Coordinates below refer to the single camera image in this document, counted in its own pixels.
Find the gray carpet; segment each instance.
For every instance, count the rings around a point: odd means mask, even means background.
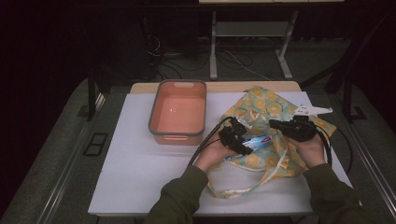
[[[261,76],[271,80],[283,80],[275,58],[275,48],[278,46],[280,46],[278,41],[269,39],[261,39],[243,45],[231,41],[219,43],[218,56],[222,56],[222,63],[218,62],[218,81],[264,80]],[[348,41],[345,40],[290,43],[286,59],[293,80],[304,81],[332,65],[344,54],[347,46]],[[247,66],[248,69],[261,76],[241,69],[241,66],[234,62],[233,57],[224,50],[231,52],[242,63],[252,62]],[[169,55],[168,58],[172,58],[171,63],[165,62],[165,64],[172,65],[185,79],[209,81],[207,56],[207,50],[203,50],[198,60]],[[159,70],[167,77],[178,78],[175,70],[169,67],[160,66]],[[161,76],[156,77],[156,81],[161,80]],[[351,141],[354,156],[349,179],[359,191],[362,204],[378,220],[378,223],[395,223],[381,192],[357,152],[360,142],[353,141],[354,133],[350,130],[356,130],[359,139],[373,156],[392,189],[396,189],[396,178],[392,174],[396,158],[395,133],[358,88],[354,88],[352,104],[359,106],[367,119],[356,120],[353,124],[347,123],[341,113],[342,92],[335,95],[325,93],[323,86],[326,80],[327,78],[323,78],[307,88],[308,96],[313,105],[334,109],[333,113],[321,117],[335,124]],[[141,222],[141,218],[132,217],[102,217],[98,219],[87,213],[97,178],[106,157],[106,150],[115,130],[125,94],[129,89],[130,87],[113,88],[113,92],[106,96],[105,103],[96,113],[94,119],[88,122],[86,118],[78,116],[81,114],[81,108],[87,104],[86,80],[76,88],[46,144],[41,149],[35,164],[3,216],[2,224]],[[82,152],[94,133],[108,133],[104,150],[99,157],[83,156]],[[336,132],[332,137],[332,145],[346,169],[350,157],[346,139]],[[293,220],[297,221],[299,217],[293,217]],[[318,218],[315,216],[306,217],[299,223],[318,223]]]

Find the sleeve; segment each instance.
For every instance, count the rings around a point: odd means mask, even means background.
[[[304,173],[311,189],[311,206],[323,223],[375,223],[360,204],[356,190],[340,181],[329,164]]]
[[[163,186],[161,197],[145,219],[145,224],[192,223],[192,215],[199,208],[199,198],[207,185],[205,172],[195,166]]]

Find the pink plastic container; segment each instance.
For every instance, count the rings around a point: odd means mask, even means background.
[[[148,128],[163,145],[199,145],[206,115],[206,84],[199,80],[160,83]]]

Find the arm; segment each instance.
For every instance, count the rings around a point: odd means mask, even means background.
[[[219,139],[217,134],[212,140],[216,139]],[[225,157],[235,154],[220,141],[207,146],[195,164],[187,167],[180,178],[173,179],[163,186],[160,200],[148,212],[144,223],[192,223],[192,215],[199,208],[199,198],[208,182],[206,172]]]
[[[306,142],[287,138],[297,146],[308,171],[304,177],[311,189],[311,206],[323,223],[375,223],[361,207],[359,195],[341,182],[324,160],[323,143],[318,135]]]

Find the drawstring bag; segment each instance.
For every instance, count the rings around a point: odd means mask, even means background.
[[[246,195],[271,179],[297,176],[307,169],[296,147],[283,137],[281,131],[270,128],[268,124],[270,119],[291,120],[297,107],[297,105],[292,104],[275,92],[255,86],[221,116],[220,120],[235,117],[244,124],[247,127],[247,133],[243,135],[245,139],[268,134],[272,143],[253,151],[249,155],[238,156],[226,161],[251,172],[263,172],[259,183],[255,183],[247,189],[217,191],[209,176],[208,187],[214,197],[231,199]],[[326,132],[329,137],[336,130],[334,125],[316,116],[309,116],[309,119]]]

